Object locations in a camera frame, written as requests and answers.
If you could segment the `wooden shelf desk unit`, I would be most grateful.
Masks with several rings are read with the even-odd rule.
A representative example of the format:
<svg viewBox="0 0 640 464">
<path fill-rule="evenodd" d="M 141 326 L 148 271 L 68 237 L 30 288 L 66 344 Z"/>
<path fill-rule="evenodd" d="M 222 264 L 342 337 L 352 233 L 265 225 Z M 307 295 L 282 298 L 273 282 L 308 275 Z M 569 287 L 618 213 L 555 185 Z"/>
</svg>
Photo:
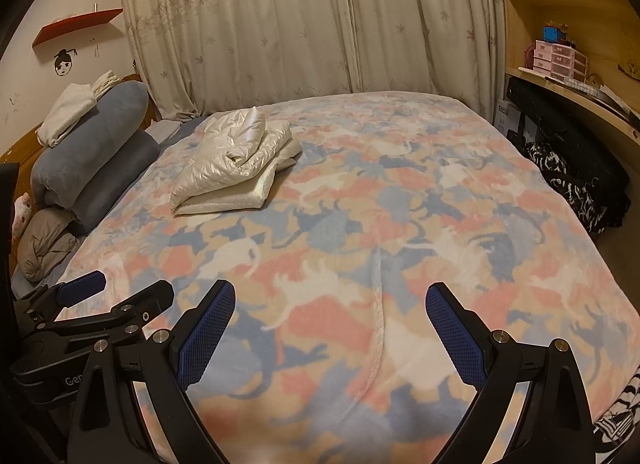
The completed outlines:
<svg viewBox="0 0 640 464">
<path fill-rule="evenodd" d="M 525 50 L 542 37 L 544 24 L 568 26 L 588 70 L 633 109 L 639 108 L 639 81 L 624 72 L 639 65 L 639 16 L 628 0 L 504 0 L 506 73 L 570 101 L 580 118 L 626 163 L 639 168 L 639 131 L 596 102 L 564 86 L 523 72 Z"/>
</svg>

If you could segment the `upper blue-grey rolled blanket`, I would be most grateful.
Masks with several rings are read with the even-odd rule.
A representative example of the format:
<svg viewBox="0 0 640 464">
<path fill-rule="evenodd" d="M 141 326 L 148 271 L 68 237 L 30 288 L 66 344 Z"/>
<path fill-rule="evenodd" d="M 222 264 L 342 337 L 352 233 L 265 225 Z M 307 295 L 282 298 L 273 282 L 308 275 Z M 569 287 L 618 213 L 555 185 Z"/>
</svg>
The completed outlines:
<svg viewBox="0 0 640 464">
<path fill-rule="evenodd" d="M 40 205 L 69 209 L 80 193 L 141 131 L 149 105 L 145 84 L 116 84 L 81 118 L 63 141 L 42 151 L 32 167 L 32 196 Z"/>
</svg>

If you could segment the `cartoon face wall sticker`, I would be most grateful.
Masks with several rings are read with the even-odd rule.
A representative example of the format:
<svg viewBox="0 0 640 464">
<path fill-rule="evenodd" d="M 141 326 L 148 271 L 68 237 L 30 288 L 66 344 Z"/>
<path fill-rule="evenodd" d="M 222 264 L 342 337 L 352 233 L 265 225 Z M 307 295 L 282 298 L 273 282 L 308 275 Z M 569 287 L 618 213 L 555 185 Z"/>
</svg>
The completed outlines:
<svg viewBox="0 0 640 464">
<path fill-rule="evenodd" d="M 61 49 L 54 56 L 54 72 L 58 77 L 67 76 L 73 68 L 73 59 L 77 55 L 77 50 L 75 48 L 72 49 Z"/>
</svg>

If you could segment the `red wall shelf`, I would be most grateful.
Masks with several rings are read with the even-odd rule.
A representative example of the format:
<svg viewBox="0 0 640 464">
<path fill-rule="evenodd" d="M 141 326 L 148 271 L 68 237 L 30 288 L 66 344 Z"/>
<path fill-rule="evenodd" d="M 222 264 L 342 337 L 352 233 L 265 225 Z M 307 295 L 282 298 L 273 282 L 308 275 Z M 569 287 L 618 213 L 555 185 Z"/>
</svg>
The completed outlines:
<svg viewBox="0 0 640 464">
<path fill-rule="evenodd" d="M 120 14 L 122 14 L 122 8 L 109 8 L 108 10 L 94 11 L 62 18 L 62 20 L 57 20 L 56 22 L 42 26 L 32 42 L 32 47 L 35 48 L 35 46 L 40 46 L 40 44 L 44 42 L 65 36 L 74 31 L 111 23 L 111 21 Z"/>
</svg>

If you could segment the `white shiny puffer jacket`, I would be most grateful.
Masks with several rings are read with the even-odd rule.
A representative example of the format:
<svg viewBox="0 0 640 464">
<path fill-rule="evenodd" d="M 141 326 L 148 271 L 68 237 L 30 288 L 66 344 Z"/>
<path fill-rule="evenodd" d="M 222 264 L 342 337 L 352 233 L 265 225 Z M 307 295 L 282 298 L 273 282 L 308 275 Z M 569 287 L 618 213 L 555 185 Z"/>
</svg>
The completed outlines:
<svg viewBox="0 0 640 464">
<path fill-rule="evenodd" d="M 176 215 L 262 208 L 274 178 L 302 153 L 291 125 L 268 120 L 257 107 L 209 117 L 201 132 L 171 190 Z"/>
</svg>

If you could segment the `small blue toy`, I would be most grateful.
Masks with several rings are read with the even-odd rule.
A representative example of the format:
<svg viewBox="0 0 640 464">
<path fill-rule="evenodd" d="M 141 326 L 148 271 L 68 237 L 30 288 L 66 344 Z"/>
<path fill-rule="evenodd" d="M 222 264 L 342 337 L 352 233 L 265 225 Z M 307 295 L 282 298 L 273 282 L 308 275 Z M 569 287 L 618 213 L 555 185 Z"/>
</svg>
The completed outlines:
<svg viewBox="0 0 640 464">
<path fill-rule="evenodd" d="M 565 38 L 564 31 L 559 27 L 544 26 L 544 41 L 558 43 Z"/>
</svg>

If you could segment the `white printed box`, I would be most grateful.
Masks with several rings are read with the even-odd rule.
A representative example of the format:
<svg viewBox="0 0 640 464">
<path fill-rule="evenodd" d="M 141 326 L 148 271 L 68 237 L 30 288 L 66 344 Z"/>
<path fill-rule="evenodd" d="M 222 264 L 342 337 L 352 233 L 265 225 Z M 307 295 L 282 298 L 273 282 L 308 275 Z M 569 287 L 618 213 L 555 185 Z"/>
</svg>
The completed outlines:
<svg viewBox="0 0 640 464">
<path fill-rule="evenodd" d="M 509 101 L 498 100 L 495 108 L 494 126 L 505 137 L 510 131 L 518 132 L 521 111 Z"/>
</svg>

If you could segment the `black white patterned fabric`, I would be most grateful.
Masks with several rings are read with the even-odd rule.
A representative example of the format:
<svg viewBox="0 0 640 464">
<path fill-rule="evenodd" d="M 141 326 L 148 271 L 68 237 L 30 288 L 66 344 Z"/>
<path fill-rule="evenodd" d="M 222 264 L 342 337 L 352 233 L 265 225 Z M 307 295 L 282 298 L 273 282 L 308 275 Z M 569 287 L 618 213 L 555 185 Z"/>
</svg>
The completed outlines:
<svg viewBox="0 0 640 464">
<path fill-rule="evenodd" d="M 619 228 L 631 201 L 626 190 L 616 187 L 587 161 L 567 161 L 548 142 L 527 142 L 524 155 L 537 166 L 550 187 L 570 205 L 590 235 Z"/>
</svg>

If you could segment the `white folded towel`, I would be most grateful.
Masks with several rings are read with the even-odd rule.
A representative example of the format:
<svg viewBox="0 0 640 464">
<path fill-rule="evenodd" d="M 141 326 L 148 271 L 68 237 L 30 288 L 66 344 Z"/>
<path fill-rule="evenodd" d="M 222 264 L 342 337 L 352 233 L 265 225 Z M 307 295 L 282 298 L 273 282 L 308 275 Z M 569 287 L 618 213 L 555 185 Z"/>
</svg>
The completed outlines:
<svg viewBox="0 0 640 464">
<path fill-rule="evenodd" d="M 94 106 L 96 96 L 90 84 L 70 83 L 38 128 L 39 144 L 51 149 L 58 146 Z"/>
</svg>

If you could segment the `brown quilted pillow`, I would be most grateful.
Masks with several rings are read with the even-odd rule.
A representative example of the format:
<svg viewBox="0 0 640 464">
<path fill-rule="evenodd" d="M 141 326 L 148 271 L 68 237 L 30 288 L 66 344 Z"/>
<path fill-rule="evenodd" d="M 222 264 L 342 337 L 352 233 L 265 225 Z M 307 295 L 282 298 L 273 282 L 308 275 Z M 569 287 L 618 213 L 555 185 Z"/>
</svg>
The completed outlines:
<svg viewBox="0 0 640 464">
<path fill-rule="evenodd" d="M 68 229 L 75 216 L 68 210 L 38 210 L 17 246 L 17 265 L 25 279 L 37 283 L 48 276 L 79 244 Z"/>
</svg>

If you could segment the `pastel cat-pattern bed blanket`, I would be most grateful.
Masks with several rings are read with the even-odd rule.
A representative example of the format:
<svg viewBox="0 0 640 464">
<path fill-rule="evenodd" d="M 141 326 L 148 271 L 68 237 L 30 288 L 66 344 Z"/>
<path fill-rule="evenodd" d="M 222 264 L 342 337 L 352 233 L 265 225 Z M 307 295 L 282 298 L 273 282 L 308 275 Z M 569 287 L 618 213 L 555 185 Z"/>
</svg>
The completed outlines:
<svg viewBox="0 0 640 464">
<path fill-rule="evenodd" d="M 634 381 L 639 316 L 565 199 L 464 104 L 375 92 L 265 106 L 299 139 L 258 210 L 176 216 L 207 125 L 168 147 L 68 264 L 106 311 L 158 281 L 174 325 L 219 279 L 232 321 L 189 397 L 233 463 L 427 463 L 474 392 L 425 313 L 444 282 L 490 328 L 570 344 L 590 410 Z"/>
</svg>

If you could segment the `pink drawer organizer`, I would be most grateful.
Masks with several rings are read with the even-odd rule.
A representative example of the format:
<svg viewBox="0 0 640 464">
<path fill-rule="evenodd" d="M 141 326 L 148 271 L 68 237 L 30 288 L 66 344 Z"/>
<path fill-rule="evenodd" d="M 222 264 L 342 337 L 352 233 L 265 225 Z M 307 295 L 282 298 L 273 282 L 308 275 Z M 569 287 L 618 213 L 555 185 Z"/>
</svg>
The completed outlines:
<svg viewBox="0 0 640 464">
<path fill-rule="evenodd" d="M 534 46 L 533 70 L 541 75 L 584 82 L 588 75 L 588 57 L 565 44 L 537 40 Z"/>
</svg>

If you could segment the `beige leaf-pattern curtain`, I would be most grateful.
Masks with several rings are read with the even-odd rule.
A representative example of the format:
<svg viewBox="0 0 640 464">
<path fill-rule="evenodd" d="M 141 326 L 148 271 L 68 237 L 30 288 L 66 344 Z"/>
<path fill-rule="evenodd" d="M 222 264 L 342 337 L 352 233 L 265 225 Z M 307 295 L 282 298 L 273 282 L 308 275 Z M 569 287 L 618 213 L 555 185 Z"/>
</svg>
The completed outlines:
<svg viewBox="0 0 640 464">
<path fill-rule="evenodd" d="M 503 0 L 122 0 L 160 115 L 371 91 L 447 95 L 490 118 Z"/>
</svg>

